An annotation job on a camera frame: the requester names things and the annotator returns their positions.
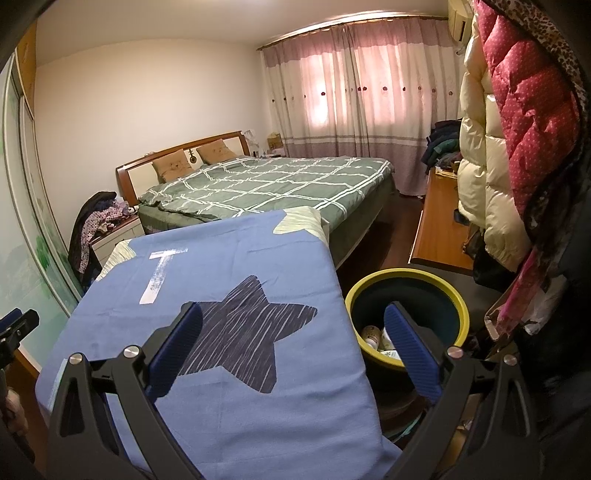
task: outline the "person's hand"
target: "person's hand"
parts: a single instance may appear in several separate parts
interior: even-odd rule
[[[21,399],[18,394],[10,388],[8,389],[8,395],[6,397],[6,410],[8,415],[8,431],[24,437],[29,430],[27,418],[25,417],[25,410],[21,405]]]

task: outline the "curtain rod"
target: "curtain rod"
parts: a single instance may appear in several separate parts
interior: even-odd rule
[[[327,28],[334,27],[336,25],[352,25],[355,23],[364,23],[364,22],[370,22],[370,21],[374,21],[374,20],[387,20],[389,18],[404,18],[404,17],[417,17],[417,18],[422,18],[425,20],[447,20],[447,17],[445,17],[443,15],[409,14],[409,13],[400,13],[400,12],[380,12],[378,14],[373,14],[373,15],[375,15],[375,16],[372,16],[372,14],[370,14],[370,15],[367,15],[367,14],[365,14],[365,15],[364,14],[349,15],[348,17],[339,18],[337,20],[330,20],[328,22],[323,22],[321,24],[312,25],[311,27],[300,28],[300,29],[295,30],[293,32],[282,35],[278,39],[273,40],[272,42],[269,42],[269,43],[263,45],[262,47],[258,47],[257,51],[261,51],[264,48],[276,45],[284,40],[288,40],[289,38],[297,37],[299,35],[307,35],[310,33],[315,33],[320,30],[325,30]],[[364,16],[365,16],[365,18],[359,18],[358,20],[354,20],[354,18],[356,18],[356,17],[364,17]]]

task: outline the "bucket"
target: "bucket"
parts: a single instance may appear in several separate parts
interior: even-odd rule
[[[360,336],[367,325],[384,328],[384,310],[394,300],[404,306],[418,325],[433,330],[446,348],[462,346],[470,328],[464,300],[436,275],[414,268],[390,268],[359,280],[347,294],[345,305],[365,358],[369,381],[380,391],[412,389],[402,361],[382,355]]]

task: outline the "cream puffer jacket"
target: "cream puffer jacket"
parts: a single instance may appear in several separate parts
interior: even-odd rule
[[[460,128],[463,160],[457,172],[459,210],[484,230],[488,254],[515,272],[530,250],[530,240],[513,201],[501,117],[476,20],[475,16],[460,91],[464,118]]]

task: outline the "sliding wardrobe door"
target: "sliding wardrobe door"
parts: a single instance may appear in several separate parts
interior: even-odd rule
[[[78,301],[37,223],[21,154],[20,92],[12,58],[0,74],[0,316],[37,311],[39,327],[21,344],[37,368],[45,363]]]
[[[80,300],[82,298],[82,288],[68,262],[66,244],[60,235],[56,219],[53,216],[53,211],[49,204],[37,153],[35,123],[24,95],[21,96],[19,110],[21,120],[22,165],[33,211],[35,212],[37,222],[39,223],[51,256],[56,261],[57,267],[68,284],[69,289]]]

